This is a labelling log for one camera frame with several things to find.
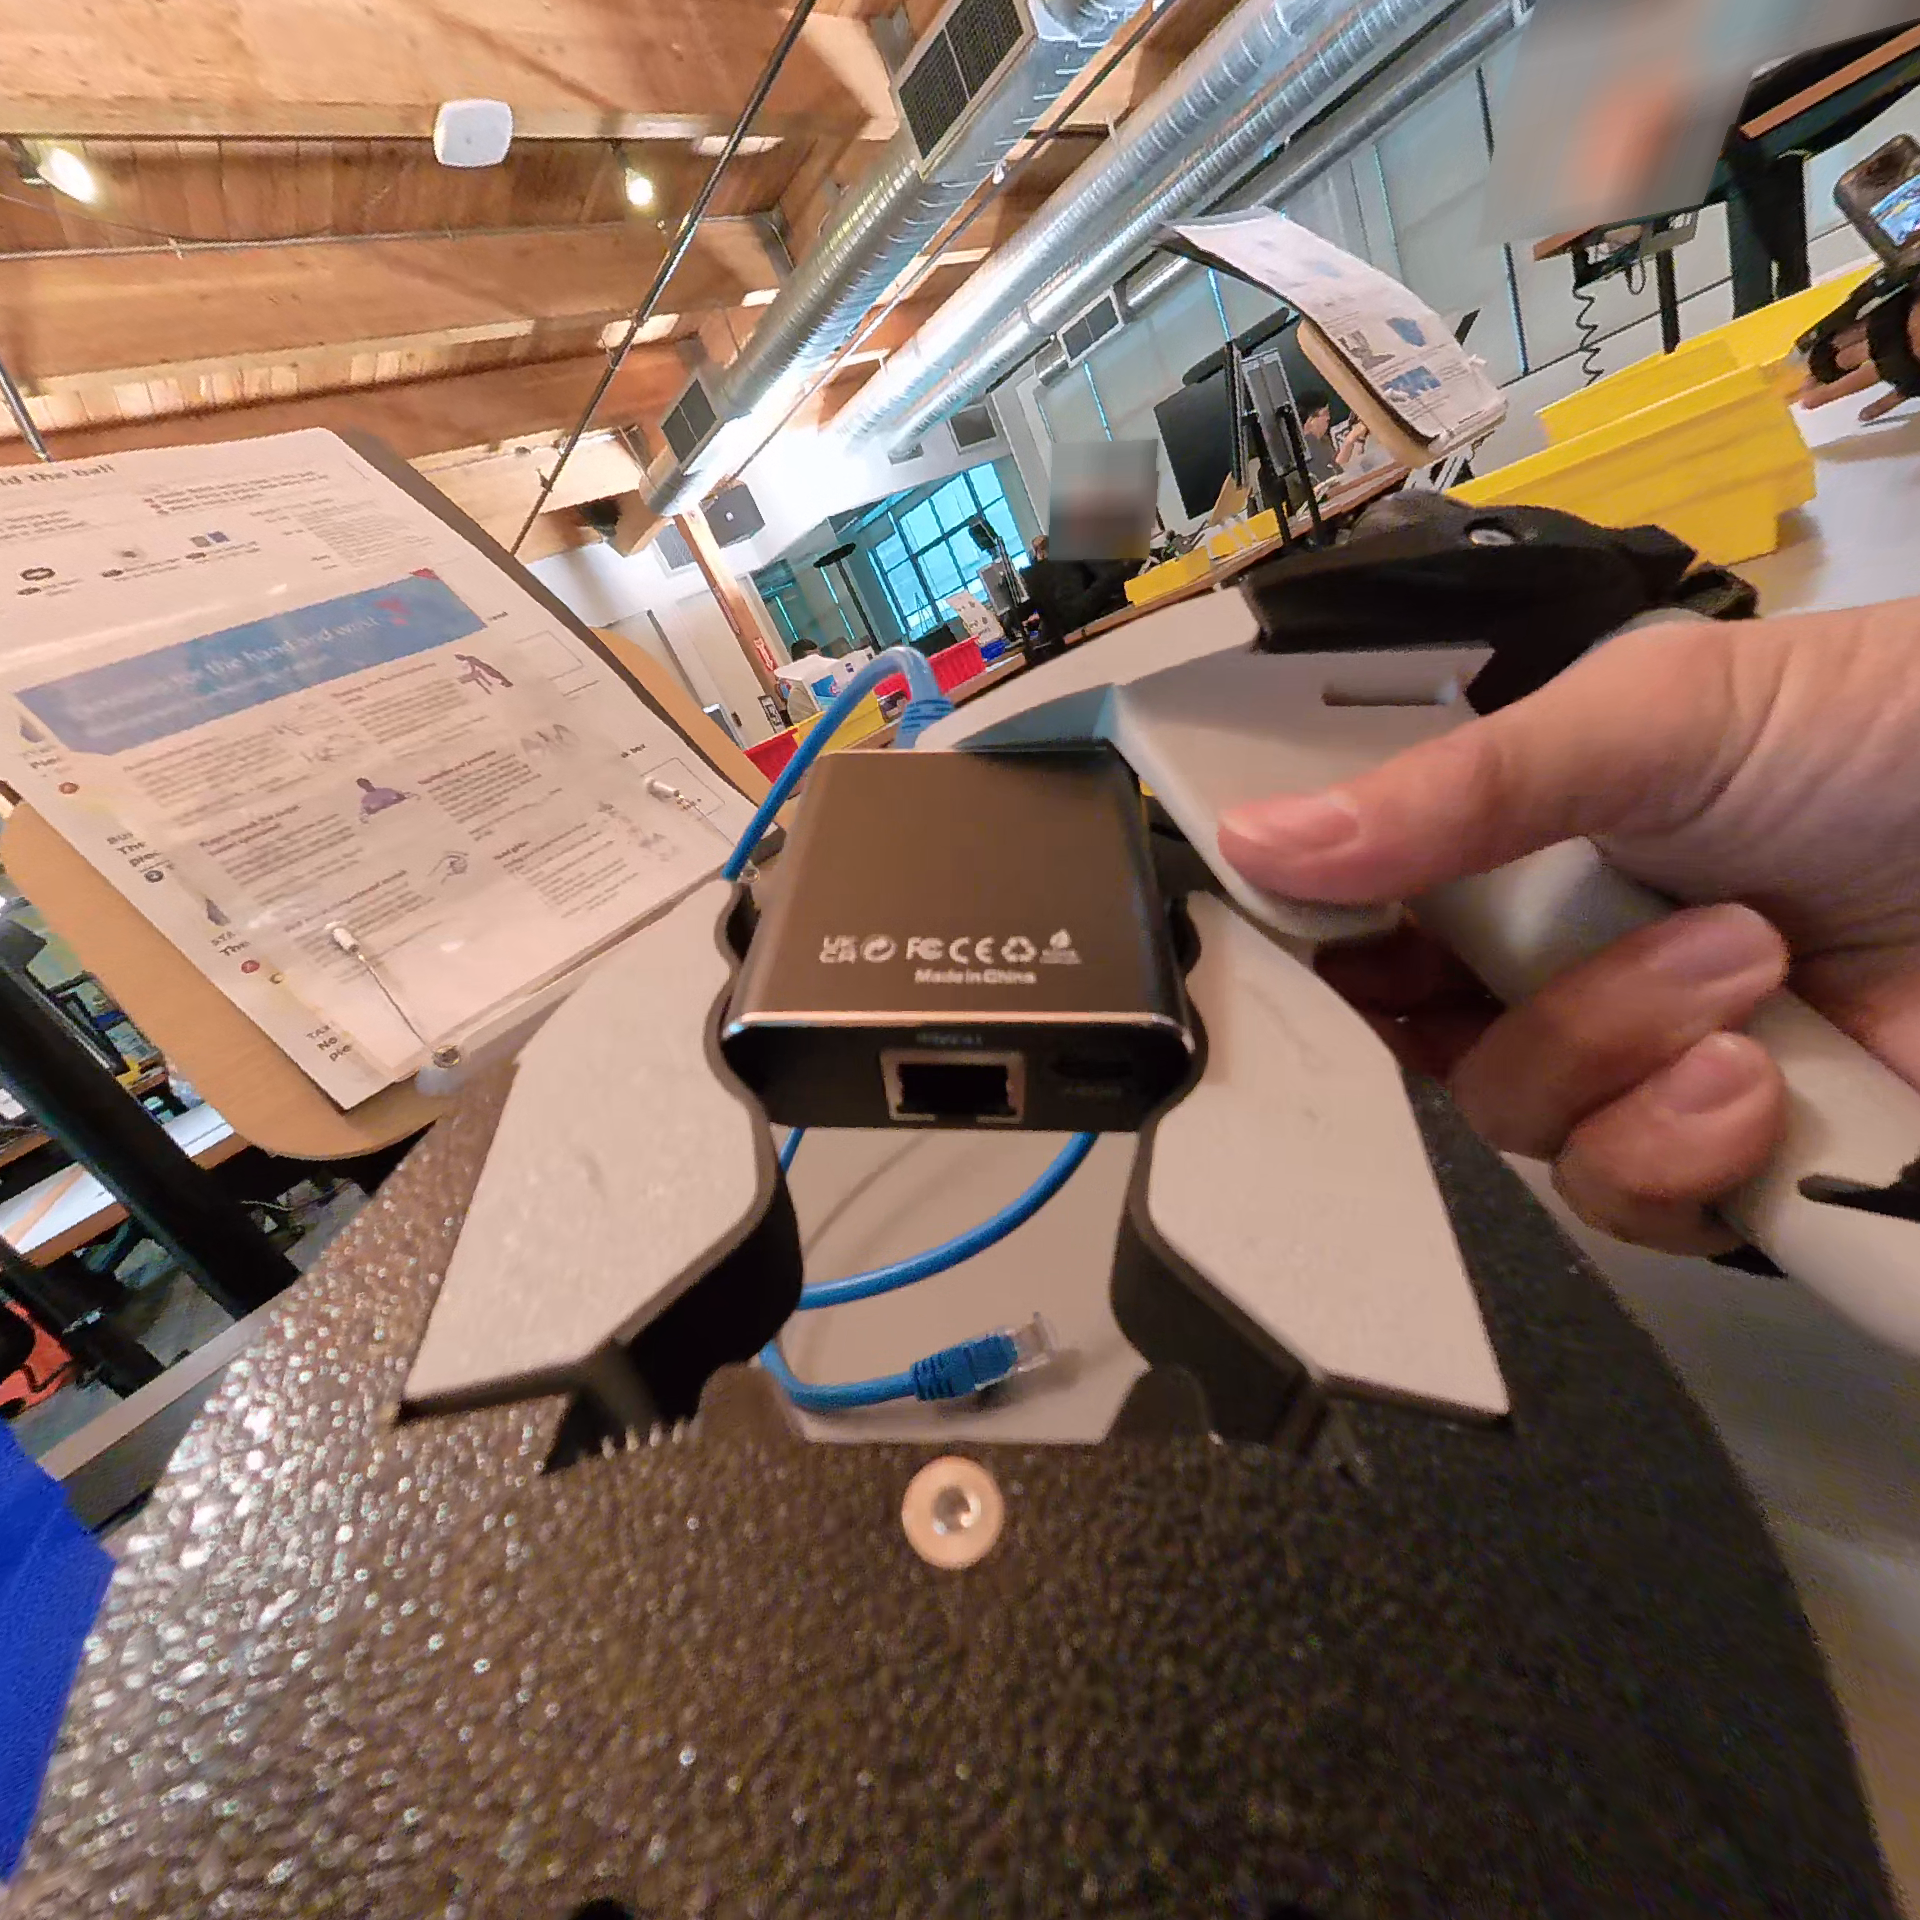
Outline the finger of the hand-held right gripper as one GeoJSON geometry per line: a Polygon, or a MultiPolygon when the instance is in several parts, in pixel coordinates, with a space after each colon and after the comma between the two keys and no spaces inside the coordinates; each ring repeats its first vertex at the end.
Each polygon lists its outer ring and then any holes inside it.
{"type": "Polygon", "coordinates": [[[1010,748],[1085,748],[1113,743],[1113,697],[1188,661],[1256,657],[1261,616],[1237,592],[1202,592],[1148,609],[1043,669],[963,703],[936,722],[916,756],[1010,756],[1010,748]]]}
{"type": "Polygon", "coordinates": [[[1384,657],[1202,657],[1113,697],[1113,748],[1167,801],[1210,886],[1286,946],[1358,946],[1392,931],[1392,903],[1303,903],[1249,886],[1221,822],[1261,797],[1354,780],[1412,743],[1463,729],[1492,649],[1384,657]]]}

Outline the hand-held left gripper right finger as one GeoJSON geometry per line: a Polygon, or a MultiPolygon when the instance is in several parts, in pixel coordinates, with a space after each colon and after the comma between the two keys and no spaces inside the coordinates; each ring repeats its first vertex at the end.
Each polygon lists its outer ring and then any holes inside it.
{"type": "Polygon", "coordinates": [[[1282,936],[1188,898],[1202,1069],[1118,1209],[1118,1427],[1304,1448],[1343,1402],[1463,1427],[1509,1382],[1392,1050],[1282,936]]]}

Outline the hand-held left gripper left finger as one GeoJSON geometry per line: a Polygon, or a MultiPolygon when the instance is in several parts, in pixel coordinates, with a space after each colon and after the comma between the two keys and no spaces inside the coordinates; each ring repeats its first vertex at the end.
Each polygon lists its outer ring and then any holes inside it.
{"type": "Polygon", "coordinates": [[[718,1061],[740,886],[643,922],[518,1050],[396,1421],[563,1402],[561,1464],[690,1436],[800,1310],[800,1218],[718,1061]]]}

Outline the black network adapter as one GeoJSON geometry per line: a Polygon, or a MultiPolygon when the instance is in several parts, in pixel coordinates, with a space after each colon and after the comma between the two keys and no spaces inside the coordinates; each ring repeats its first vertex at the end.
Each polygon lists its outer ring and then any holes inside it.
{"type": "Polygon", "coordinates": [[[1113,748],[819,756],[718,1061],[800,1133],[1148,1133],[1202,1069],[1188,961],[1113,748]]]}

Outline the blue storage bin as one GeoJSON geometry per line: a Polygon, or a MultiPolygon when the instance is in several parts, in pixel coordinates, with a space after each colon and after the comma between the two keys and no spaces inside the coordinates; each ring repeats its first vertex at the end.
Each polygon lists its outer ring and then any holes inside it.
{"type": "Polygon", "coordinates": [[[112,1560],[0,1427],[0,1874],[13,1883],[112,1560]]]}

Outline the grey desk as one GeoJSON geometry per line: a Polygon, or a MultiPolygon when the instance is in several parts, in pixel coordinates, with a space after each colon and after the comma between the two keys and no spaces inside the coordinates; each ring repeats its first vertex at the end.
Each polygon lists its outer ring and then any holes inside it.
{"type": "MultiPolygon", "coordinates": [[[[1915,592],[1915,565],[1890,550],[1915,505],[1915,412],[1852,424],[1852,402],[1825,402],[1796,424],[1819,502],[1758,565],[1764,609],[1915,592]]],[[[1590,1232],[1533,1159],[1509,1159],[1509,1174],[1596,1260],[1758,1498],[1839,1686],[1890,1894],[1915,1912],[1915,1359],[1793,1278],[1739,1278],[1590,1232]]]]}

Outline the yellow storage bin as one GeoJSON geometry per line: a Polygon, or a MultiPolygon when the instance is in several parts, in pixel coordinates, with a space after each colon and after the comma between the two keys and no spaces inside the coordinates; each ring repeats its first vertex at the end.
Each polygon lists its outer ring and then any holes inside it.
{"type": "Polygon", "coordinates": [[[1870,277],[1870,265],[1852,265],[1796,294],[1776,294],[1752,317],[1729,317],[1666,360],[1641,360],[1631,368],[1607,368],[1554,402],[1533,412],[1543,441],[1561,445],[1561,441],[1582,441],[1582,430],[1601,430],[1631,412],[1650,412],[1650,402],[1670,402],[1698,386],[1720,386],[1729,368],[1764,368],[1776,377],[1796,348],[1796,337],[1831,317],[1862,285],[1870,277]]]}
{"type": "Polygon", "coordinates": [[[1814,505],[1814,489],[1814,445],[1776,368],[1758,365],[1456,488],[1478,514],[1543,505],[1607,531],[1657,524],[1713,565],[1776,550],[1786,514],[1814,505]]]}

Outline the black monitor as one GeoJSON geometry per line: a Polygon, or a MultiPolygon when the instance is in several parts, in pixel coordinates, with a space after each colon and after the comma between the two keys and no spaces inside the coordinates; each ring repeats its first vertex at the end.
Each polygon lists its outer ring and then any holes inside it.
{"type": "Polygon", "coordinates": [[[1229,368],[1180,386],[1151,402],[1188,516],[1210,516],[1230,478],[1230,390],[1229,368]]]}

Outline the silver ventilation duct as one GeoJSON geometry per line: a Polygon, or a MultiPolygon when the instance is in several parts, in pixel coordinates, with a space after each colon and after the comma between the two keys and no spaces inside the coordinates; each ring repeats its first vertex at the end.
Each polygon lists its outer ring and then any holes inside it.
{"type": "MultiPolygon", "coordinates": [[[[1450,22],[1450,0],[1237,0],[1107,152],[886,360],[832,430],[888,451],[981,400],[1056,317],[1118,285],[1167,221],[1270,162],[1438,22],[1450,22]]],[[[672,516],[725,473],[745,473],[763,441],[843,365],[878,294],[936,242],[971,242],[992,204],[1005,204],[1005,181],[971,181],[956,204],[932,181],[911,196],[900,175],[886,175],[878,196],[857,196],[725,365],[713,441],[649,473],[649,514],[672,516]]]]}

